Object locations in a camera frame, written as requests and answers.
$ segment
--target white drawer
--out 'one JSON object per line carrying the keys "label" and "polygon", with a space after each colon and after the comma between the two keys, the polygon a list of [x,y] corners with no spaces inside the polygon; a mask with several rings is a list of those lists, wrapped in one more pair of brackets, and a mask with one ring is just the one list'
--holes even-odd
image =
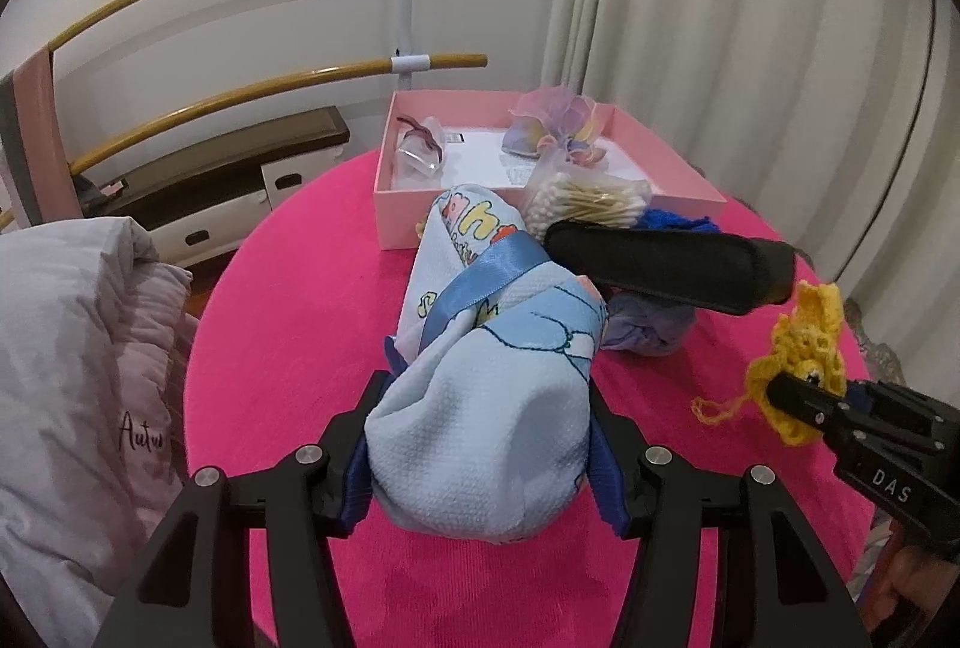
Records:
{"label": "white drawer", "polygon": [[343,154],[344,145],[337,145],[263,164],[260,170],[267,196],[270,197],[270,206],[279,207],[311,179],[332,169]]}
{"label": "white drawer", "polygon": [[236,250],[270,211],[267,192],[261,190],[167,223],[150,235],[161,260],[190,266]]}

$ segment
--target pink round table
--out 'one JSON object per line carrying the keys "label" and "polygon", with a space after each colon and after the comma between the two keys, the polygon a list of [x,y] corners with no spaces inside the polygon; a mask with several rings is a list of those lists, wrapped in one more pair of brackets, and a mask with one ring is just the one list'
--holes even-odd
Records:
{"label": "pink round table", "polygon": [[[397,328],[414,251],[377,247],[375,168],[368,153],[326,173],[261,223],[230,262],[203,312],[187,375],[191,471],[272,466],[318,440],[335,413],[354,407],[370,373],[386,368],[383,338]],[[776,237],[737,202],[719,226]],[[798,276],[813,279],[803,262]],[[691,464],[736,475],[771,466],[846,579],[872,506],[832,475],[827,447],[784,447],[752,405],[719,427],[690,412],[698,395],[741,393],[747,363],[767,351],[784,309],[700,311],[677,353],[602,352],[592,375],[615,413]],[[848,376],[866,377],[848,331],[842,346]],[[360,648],[607,648],[635,555],[635,542],[613,536],[586,492],[540,536],[517,544],[407,533],[374,503],[349,541],[330,545]],[[690,640],[698,648],[709,645],[715,565],[716,534],[706,531]],[[263,533],[251,538],[251,594],[256,621],[274,637]]]}

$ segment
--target yellow crocheted flower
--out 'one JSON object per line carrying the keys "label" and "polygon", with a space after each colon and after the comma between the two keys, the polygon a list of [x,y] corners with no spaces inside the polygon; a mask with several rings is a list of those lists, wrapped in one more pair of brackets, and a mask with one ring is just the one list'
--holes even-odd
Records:
{"label": "yellow crocheted flower", "polygon": [[820,432],[786,415],[770,404],[767,386],[782,371],[814,383],[834,397],[847,392],[847,375],[840,354],[843,331],[843,301],[836,285],[810,285],[800,280],[797,305],[781,314],[770,332],[770,354],[747,366],[745,392],[729,402],[693,400],[693,413],[700,423],[715,425],[733,418],[748,399],[757,402],[767,422],[785,445],[806,445],[820,438]]}

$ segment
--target pink strap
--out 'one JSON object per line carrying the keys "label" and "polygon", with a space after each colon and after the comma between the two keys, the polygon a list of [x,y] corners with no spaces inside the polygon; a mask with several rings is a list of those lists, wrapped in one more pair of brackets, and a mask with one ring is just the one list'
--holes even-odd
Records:
{"label": "pink strap", "polygon": [[45,221],[81,218],[56,123],[53,55],[44,47],[13,73],[13,93],[30,179]]}

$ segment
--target blue gripper pad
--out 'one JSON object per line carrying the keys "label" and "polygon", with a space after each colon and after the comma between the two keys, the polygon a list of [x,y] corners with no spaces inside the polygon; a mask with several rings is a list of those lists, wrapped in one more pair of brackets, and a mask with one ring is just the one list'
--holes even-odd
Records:
{"label": "blue gripper pad", "polygon": [[624,538],[630,524],[630,515],[627,513],[623,470],[616,462],[600,421],[597,421],[593,413],[590,413],[587,480],[600,517],[611,525],[618,538]]}
{"label": "blue gripper pad", "polygon": [[870,398],[870,394],[867,394],[867,389],[856,380],[847,381],[847,394],[844,400],[858,413],[864,413],[867,416],[874,408],[874,401]]}
{"label": "blue gripper pad", "polygon": [[[384,392],[392,382],[394,382],[392,376],[384,381],[377,403],[383,398]],[[354,412],[361,412],[361,410],[358,408]],[[350,463],[344,471],[344,504],[340,510],[338,522],[345,535],[351,533],[356,525],[367,517],[371,498],[373,498],[373,474],[367,456],[367,437],[361,434],[357,447],[354,448],[353,455],[350,457]]]}

